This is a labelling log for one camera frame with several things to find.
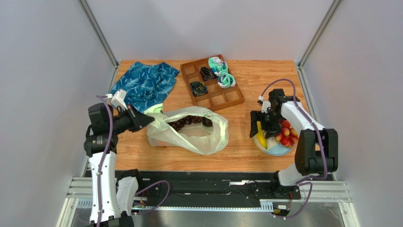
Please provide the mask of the fake red lychee bunch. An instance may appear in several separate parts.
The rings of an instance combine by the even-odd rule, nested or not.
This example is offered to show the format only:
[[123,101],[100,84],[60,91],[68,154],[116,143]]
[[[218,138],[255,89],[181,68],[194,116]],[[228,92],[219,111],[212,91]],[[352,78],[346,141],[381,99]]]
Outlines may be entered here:
[[280,120],[279,126],[280,132],[275,135],[275,141],[286,148],[293,148],[299,141],[297,131],[287,120]]

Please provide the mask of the fake yellow banana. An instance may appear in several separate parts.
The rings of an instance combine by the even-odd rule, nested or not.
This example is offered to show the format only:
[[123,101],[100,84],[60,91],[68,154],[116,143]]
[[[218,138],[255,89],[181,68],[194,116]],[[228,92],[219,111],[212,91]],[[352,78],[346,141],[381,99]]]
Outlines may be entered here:
[[265,134],[262,130],[261,122],[258,121],[256,124],[257,124],[257,129],[258,129],[258,133],[256,134],[257,141],[262,146],[262,148],[264,150],[266,150],[268,148],[268,145],[267,145],[267,140],[265,138]]

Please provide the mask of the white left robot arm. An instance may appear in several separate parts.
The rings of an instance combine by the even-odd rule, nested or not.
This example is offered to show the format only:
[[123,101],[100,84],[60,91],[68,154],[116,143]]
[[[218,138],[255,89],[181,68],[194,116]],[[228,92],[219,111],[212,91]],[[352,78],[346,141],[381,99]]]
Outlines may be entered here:
[[92,177],[93,205],[89,218],[91,227],[132,227],[134,195],[139,188],[137,169],[115,176],[118,135],[137,132],[154,121],[131,105],[112,115],[110,105],[99,103],[88,108],[91,124],[86,132],[84,150]]

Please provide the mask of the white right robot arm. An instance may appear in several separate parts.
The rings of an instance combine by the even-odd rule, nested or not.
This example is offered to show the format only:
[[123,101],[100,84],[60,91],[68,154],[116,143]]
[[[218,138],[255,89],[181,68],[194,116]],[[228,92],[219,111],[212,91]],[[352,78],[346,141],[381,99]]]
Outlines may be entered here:
[[324,180],[338,168],[338,133],[318,123],[295,96],[283,89],[269,92],[268,100],[259,100],[260,111],[251,111],[250,137],[267,140],[280,134],[280,121],[287,120],[296,130],[298,142],[294,163],[277,171],[273,181],[280,186],[295,186],[309,179]]

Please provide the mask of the translucent white plastic bag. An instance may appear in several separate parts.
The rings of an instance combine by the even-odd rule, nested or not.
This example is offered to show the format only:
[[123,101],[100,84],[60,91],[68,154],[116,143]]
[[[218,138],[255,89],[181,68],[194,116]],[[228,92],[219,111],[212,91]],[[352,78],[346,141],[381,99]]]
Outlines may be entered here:
[[[191,106],[169,112],[161,112],[162,105],[155,105],[145,114],[155,120],[147,126],[149,144],[156,146],[182,147],[200,155],[211,155],[221,151],[229,143],[228,120],[201,106]],[[185,125],[176,131],[170,123],[187,116],[205,117],[212,121],[212,126],[204,126],[202,122]]]

